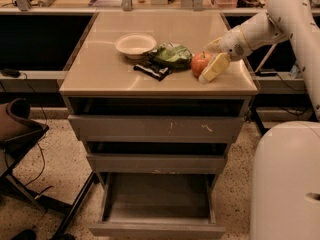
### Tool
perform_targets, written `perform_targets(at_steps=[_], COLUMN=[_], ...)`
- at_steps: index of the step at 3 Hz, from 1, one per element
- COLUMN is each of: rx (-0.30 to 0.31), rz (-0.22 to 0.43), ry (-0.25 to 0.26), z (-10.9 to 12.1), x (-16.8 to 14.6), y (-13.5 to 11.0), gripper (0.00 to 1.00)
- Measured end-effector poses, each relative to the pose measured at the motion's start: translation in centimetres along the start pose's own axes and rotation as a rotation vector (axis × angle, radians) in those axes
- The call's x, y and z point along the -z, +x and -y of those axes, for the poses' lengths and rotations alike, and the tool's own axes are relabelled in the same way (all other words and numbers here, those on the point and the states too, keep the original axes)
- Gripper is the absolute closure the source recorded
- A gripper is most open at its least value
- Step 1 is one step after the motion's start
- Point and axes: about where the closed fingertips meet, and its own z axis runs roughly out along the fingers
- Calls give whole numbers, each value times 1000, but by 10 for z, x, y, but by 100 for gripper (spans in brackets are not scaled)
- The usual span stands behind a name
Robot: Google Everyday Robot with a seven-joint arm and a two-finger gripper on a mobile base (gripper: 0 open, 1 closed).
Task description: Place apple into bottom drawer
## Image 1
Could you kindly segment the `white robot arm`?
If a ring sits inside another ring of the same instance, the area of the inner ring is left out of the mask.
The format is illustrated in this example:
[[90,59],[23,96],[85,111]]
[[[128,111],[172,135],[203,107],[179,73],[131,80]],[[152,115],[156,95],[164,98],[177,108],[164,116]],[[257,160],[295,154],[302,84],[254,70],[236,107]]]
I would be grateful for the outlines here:
[[[254,50],[288,40],[320,117],[320,29],[309,0],[267,0],[266,10],[209,43],[213,58],[199,81],[211,82]],[[320,123],[279,124],[254,157],[249,240],[320,240]]]

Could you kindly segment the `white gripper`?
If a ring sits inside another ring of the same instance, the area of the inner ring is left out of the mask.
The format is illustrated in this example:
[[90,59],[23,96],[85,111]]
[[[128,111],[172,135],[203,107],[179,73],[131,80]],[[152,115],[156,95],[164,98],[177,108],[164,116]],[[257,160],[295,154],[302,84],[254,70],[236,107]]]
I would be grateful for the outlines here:
[[225,71],[229,67],[231,60],[238,61],[252,53],[240,26],[236,26],[226,32],[221,39],[217,38],[209,42],[204,50],[218,54],[213,56],[201,72],[198,80],[202,84],[211,82]]

